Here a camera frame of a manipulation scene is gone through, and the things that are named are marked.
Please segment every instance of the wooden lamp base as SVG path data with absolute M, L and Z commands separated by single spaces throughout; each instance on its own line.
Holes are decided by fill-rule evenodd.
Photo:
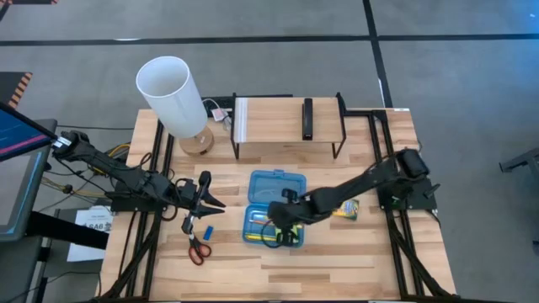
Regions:
M 189 156 L 202 156 L 213 147 L 213 133 L 206 126 L 198 135 L 179 140 L 179 147 Z

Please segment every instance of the computer screen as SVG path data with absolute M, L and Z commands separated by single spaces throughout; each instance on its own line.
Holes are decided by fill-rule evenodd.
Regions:
M 50 144 L 56 136 L 6 104 L 0 104 L 0 162 Z

